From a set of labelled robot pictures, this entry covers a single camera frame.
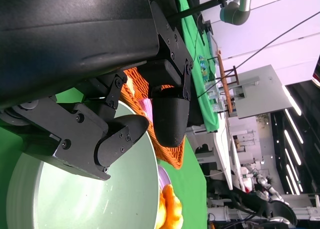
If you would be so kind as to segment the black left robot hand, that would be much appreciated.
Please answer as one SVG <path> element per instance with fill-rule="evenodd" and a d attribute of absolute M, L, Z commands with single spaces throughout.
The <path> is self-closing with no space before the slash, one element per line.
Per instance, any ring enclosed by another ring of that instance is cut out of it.
<path fill-rule="evenodd" d="M 112 163 L 147 131 L 115 116 L 125 71 L 148 83 L 155 137 L 185 136 L 192 57 L 151 0 L 0 0 L 0 125 L 24 153 L 106 181 Z"/>

